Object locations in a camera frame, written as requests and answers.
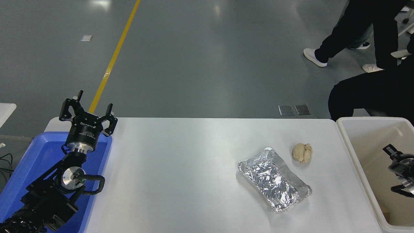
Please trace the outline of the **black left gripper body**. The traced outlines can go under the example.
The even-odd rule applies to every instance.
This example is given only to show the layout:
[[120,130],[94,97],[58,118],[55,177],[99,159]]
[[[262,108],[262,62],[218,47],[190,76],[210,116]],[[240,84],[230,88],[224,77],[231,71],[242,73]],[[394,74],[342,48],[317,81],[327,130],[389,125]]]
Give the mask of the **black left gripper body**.
[[99,121],[98,116],[91,114],[75,116],[71,122],[66,147],[70,148],[71,144],[82,143],[95,148],[102,130],[102,122]]

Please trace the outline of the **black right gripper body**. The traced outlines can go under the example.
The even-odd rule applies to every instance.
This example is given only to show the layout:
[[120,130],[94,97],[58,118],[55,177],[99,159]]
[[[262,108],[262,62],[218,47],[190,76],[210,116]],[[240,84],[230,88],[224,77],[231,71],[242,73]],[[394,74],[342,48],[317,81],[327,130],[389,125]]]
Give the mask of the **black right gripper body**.
[[405,178],[407,181],[414,182],[413,178],[413,155],[395,155],[389,170],[398,177]]

